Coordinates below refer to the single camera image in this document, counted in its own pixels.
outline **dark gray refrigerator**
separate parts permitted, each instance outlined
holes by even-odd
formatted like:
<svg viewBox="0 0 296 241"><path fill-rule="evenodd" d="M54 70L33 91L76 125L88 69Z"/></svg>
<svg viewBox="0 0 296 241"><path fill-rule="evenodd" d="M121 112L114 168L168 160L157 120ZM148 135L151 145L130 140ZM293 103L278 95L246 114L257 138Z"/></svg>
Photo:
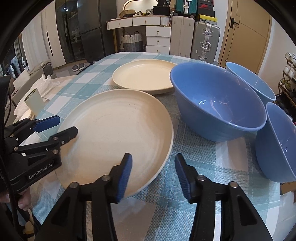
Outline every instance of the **dark gray refrigerator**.
<svg viewBox="0 0 296 241"><path fill-rule="evenodd" d="M116 0L78 0L78 19L87 62L115 53L113 33L106 21L116 18Z"/></svg>

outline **black box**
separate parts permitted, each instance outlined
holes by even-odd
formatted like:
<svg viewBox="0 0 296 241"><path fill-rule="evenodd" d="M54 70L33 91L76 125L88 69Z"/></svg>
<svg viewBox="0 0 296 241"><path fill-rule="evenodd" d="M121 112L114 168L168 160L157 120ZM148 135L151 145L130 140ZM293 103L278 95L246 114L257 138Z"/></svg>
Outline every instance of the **black box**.
<svg viewBox="0 0 296 241"><path fill-rule="evenodd" d="M203 8L203 9L208 9L208 10L214 10L214 7L211 5L203 4L203 3L198 3L197 4L198 8Z"/></svg>
<svg viewBox="0 0 296 241"><path fill-rule="evenodd" d="M197 0L197 3L207 4L210 6L214 6L214 0Z"/></svg>
<svg viewBox="0 0 296 241"><path fill-rule="evenodd" d="M214 10L204 9L204 8L200 8L200 7L197 8L196 15L199 15L199 14L210 16L210 17L213 17L213 18L215 17L215 11Z"/></svg>

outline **screw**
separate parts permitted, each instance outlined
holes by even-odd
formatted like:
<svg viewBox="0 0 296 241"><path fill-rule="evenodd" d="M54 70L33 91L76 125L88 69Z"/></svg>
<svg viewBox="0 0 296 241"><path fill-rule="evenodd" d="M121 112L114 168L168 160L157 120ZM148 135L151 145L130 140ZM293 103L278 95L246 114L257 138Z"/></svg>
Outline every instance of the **screw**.
<svg viewBox="0 0 296 241"><path fill-rule="evenodd" d="M205 176L204 175L198 175L197 179L200 181L204 181L205 180Z"/></svg>
<svg viewBox="0 0 296 241"><path fill-rule="evenodd" d="M72 182L72 183L70 183L70 188L76 188L76 187L78 187L78 183L77 182Z"/></svg>
<svg viewBox="0 0 296 241"><path fill-rule="evenodd" d="M103 181L109 181L110 179L111 179L111 177L109 175L102 176Z"/></svg>
<svg viewBox="0 0 296 241"><path fill-rule="evenodd" d="M229 185L230 185L232 188L237 188L237 187L239 186L236 182L230 182Z"/></svg>

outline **paper roll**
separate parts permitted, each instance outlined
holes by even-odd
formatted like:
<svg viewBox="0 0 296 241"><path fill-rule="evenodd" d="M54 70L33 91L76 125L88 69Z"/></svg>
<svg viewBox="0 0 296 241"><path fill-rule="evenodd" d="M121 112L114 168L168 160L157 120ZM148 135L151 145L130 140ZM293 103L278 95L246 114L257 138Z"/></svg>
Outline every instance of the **paper roll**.
<svg viewBox="0 0 296 241"><path fill-rule="evenodd" d="M34 89L26 98L26 105L30 108L30 110L37 116L41 110L45 107L45 103L42 100L42 97L39 94L38 89Z"/></svg>

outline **tablecloth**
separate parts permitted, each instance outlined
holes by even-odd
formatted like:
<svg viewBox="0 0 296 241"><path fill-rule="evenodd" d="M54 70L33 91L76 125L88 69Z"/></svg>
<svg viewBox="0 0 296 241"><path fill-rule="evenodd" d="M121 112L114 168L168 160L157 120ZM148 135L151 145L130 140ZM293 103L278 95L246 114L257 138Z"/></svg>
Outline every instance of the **tablecloth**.
<svg viewBox="0 0 296 241"><path fill-rule="evenodd" d="M121 65L137 59L162 59L176 64L196 61L189 58L153 53L117 53L94 63L63 87L38 115L44 119L59 115L61 123L84 100L98 93L119 88L112 73ZM247 194L271 235L279 214L280 184L264 177L255 155L255 133L229 142L212 142L195 134L182 120L173 94L156 96L167 108L174 126L172 152L156 179L136 195L112 205L118 240L188 240L196 209L183 197L174 169L174 157L182 153L187 164L194 166L214 182L236 181ZM58 126L33 134L26 142L45 141ZM43 223L62 195L54 172L31 187L32 213ZM87 234L91 236L90 204ZM216 203L215 240L220 240L221 204Z"/></svg>

